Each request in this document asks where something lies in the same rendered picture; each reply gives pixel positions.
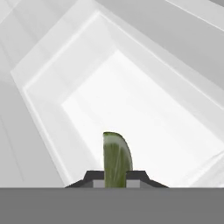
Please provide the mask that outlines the green lemon wedge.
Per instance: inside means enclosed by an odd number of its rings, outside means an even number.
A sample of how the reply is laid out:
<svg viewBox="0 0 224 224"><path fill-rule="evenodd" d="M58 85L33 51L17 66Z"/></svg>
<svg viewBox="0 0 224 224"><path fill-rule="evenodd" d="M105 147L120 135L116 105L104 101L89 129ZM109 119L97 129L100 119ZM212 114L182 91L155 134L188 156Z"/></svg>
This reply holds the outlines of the green lemon wedge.
<svg viewBox="0 0 224 224"><path fill-rule="evenodd" d="M126 173L133 170L127 141L116 132L105 131L102 136L105 187L125 188Z"/></svg>

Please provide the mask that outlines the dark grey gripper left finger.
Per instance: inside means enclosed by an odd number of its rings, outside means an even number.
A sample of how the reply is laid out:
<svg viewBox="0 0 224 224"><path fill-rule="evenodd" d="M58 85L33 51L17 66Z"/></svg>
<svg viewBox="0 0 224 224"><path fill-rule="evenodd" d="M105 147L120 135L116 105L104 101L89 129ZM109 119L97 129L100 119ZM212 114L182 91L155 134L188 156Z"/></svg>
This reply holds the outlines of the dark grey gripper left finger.
<svg viewBox="0 0 224 224"><path fill-rule="evenodd" d="M86 171L83 179L72 183L67 188L104 188L104 171Z"/></svg>

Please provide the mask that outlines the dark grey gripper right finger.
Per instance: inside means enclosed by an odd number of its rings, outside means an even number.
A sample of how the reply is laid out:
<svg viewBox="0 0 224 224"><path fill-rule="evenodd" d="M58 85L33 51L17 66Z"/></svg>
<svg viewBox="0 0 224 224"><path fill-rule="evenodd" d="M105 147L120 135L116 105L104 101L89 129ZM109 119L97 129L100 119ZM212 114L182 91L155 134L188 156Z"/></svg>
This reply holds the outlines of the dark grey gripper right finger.
<svg viewBox="0 0 224 224"><path fill-rule="evenodd" d="M127 171L126 172L127 188L166 188L153 179L150 179L146 171Z"/></svg>

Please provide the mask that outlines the white fridge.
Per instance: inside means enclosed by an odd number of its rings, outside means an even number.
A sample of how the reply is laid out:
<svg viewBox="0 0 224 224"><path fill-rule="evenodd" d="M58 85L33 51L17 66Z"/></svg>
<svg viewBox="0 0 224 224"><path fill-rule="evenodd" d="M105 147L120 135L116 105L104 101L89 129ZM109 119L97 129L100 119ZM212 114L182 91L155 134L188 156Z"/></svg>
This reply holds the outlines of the white fridge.
<svg viewBox="0 0 224 224"><path fill-rule="evenodd" d="M170 187L224 188L224 25L202 0L0 0L0 187L62 187L121 134Z"/></svg>

